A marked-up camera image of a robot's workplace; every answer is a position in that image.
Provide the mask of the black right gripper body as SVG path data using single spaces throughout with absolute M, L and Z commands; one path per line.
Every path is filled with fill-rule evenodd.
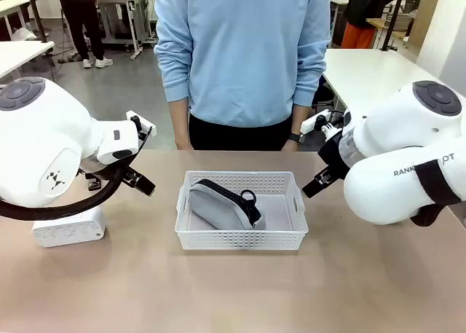
M 336 133 L 328 139 L 318 151 L 319 157 L 327 165 L 326 168 L 317 175 L 320 182 L 335 182 L 339 179 L 344 180 L 350 170 L 339 153 L 341 137 L 341 132 Z

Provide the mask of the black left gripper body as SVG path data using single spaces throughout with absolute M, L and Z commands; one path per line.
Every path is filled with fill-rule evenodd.
M 121 159 L 121 170 L 127 170 L 133 160 L 141 152 L 146 142 L 152 136 L 152 127 L 143 126 L 138 130 L 136 125 L 127 125 L 122 130 L 121 149 L 123 153 Z

